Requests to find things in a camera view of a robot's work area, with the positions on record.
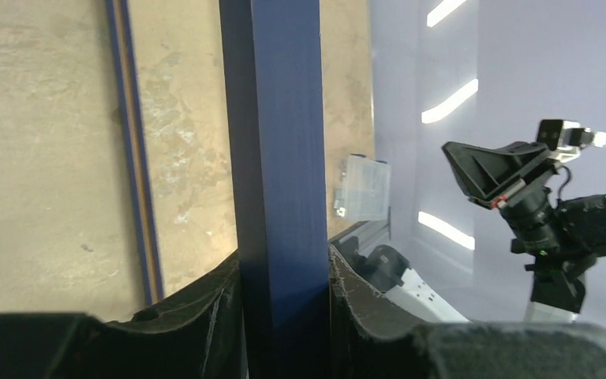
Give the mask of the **blue wooden picture frame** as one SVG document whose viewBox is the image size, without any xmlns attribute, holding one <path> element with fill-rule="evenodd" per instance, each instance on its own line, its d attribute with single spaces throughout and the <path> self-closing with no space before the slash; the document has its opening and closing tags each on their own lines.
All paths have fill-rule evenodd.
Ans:
<svg viewBox="0 0 606 379">
<path fill-rule="evenodd" d="M 132 29 L 127 2 L 105 6 L 149 307 L 166 297 Z M 327 378 L 331 330 L 320 4 L 221 1 L 219 18 L 245 377 Z M 104 333 L 93 345 L 94 373 L 100 377 L 105 377 Z"/>
</svg>

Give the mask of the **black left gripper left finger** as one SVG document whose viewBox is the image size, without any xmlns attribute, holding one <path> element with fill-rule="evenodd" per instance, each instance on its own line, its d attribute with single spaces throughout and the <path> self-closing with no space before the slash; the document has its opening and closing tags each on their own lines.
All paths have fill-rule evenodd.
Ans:
<svg viewBox="0 0 606 379">
<path fill-rule="evenodd" d="M 104 333 L 106 378 L 243 378 L 238 254 Z"/>
</svg>

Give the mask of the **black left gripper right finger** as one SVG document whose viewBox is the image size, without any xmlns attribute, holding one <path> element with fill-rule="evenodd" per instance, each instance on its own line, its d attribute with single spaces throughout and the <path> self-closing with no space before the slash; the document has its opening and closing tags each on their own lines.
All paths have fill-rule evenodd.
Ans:
<svg viewBox="0 0 606 379">
<path fill-rule="evenodd" d="M 331 377 L 406 378 L 418 318 L 362 279 L 329 246 Z"/>
</svg>

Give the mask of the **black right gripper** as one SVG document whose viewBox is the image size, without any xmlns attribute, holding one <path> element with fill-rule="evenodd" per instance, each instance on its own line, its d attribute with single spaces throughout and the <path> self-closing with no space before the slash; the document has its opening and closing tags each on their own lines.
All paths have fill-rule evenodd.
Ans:
<svg viewBox="0 0 606 379">
<path fill-rule="evenodd" d="M 510 251 L 553 256 L 562 249 L 562 231 L 549 200 L 547 181 L 554 175 L 546 144 L 513 142 L 483 148 L 449 141 L 442 151 L 469 201 L 492 206 L 514 234 Z"/>
</svg>

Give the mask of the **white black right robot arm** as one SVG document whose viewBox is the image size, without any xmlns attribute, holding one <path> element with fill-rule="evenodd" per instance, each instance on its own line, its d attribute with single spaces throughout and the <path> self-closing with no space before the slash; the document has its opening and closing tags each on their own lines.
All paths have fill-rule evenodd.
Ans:
<svg viewBox="0 0 606 379">
<path fill-rule="evenodd" d="M 606 194 L 549 200 L 547 181 L 564 169 L 579 147 L 551 148 L 514 142 L 490 149 L 448 142 L 443 153 L 469 201 L 496 210 L 514 233 L 510 251 L 528 254 L 533 286 L 527 321 L 572 322 L 585 298 L 585 272 L 606 257 Z M 367 243 L 361 228 L 336 242 L 350 267 L 406 312 L 428 322 L 463 322 L 395 248 Z"/>
</svg>

